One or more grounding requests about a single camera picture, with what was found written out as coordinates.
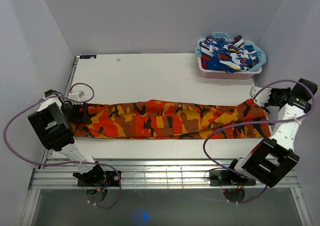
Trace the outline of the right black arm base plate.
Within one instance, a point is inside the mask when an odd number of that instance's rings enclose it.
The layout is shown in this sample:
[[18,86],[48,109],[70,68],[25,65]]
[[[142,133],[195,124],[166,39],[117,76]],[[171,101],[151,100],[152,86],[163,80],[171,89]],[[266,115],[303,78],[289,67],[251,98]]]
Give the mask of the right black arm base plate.
[[241,177],[229,170],[211,170],[209,172],[211,186],[255,186],[256,181]]

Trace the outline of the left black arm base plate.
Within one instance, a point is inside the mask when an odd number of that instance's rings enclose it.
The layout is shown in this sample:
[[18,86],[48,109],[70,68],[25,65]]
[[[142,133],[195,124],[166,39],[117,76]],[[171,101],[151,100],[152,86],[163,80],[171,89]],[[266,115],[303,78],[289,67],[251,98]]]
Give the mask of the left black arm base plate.
[[119,170],[118,175],[117,175],[117,173],[115,171],[107,170],[107,171],[105,171],[105,175],[106,175],[106,181],[104,184],[95,185],[92,183],[84,182],[81,179],[78,179],[76,185],[78,187],[100,187],[101,188],[105,185],[107,187],[119,187],[120,179],[122,177],[122,171]]

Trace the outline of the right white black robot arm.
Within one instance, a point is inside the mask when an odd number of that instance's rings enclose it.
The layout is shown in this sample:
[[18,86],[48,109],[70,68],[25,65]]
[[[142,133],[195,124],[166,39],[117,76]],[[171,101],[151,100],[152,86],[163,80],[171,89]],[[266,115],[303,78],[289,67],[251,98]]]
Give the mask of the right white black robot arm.
[[271,136],[265,137],[246,158],[232,161],[225,175],[230,184],[248,178],[272,188],[296,166],[300,158],[294,153],[295,137],[317,90],[315,83],[303,78],[293,88],[250,89],[250,96],[259,103],[279,108],[277,122]]

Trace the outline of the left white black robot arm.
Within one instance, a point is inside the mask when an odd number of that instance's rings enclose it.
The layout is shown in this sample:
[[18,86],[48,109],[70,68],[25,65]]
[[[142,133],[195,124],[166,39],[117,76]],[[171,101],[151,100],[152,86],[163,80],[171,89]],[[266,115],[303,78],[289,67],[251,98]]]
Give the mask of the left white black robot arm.
[[36,112],[27,118],[47,150],[53,150],[76,161],[78,172],[73,176],[90,186],[102,186],[107,175],[92,156],[85,154],[76,144],[76,132],[72,123],[91,123],[88,104],[77,103],[74,99],[62,98],[63,95],[50,89],[44,93],[43,102]]

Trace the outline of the orange camouflage trousers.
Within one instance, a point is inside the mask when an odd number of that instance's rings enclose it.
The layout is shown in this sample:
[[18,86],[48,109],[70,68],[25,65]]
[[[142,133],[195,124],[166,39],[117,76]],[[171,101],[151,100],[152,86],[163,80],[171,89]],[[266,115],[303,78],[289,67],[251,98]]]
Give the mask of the orange camouflage trousers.
[[72,123],[77,137],[96,139],[268,138],[267,112],[253,100],[237,106],[149,100],[87,107],[90,123]]

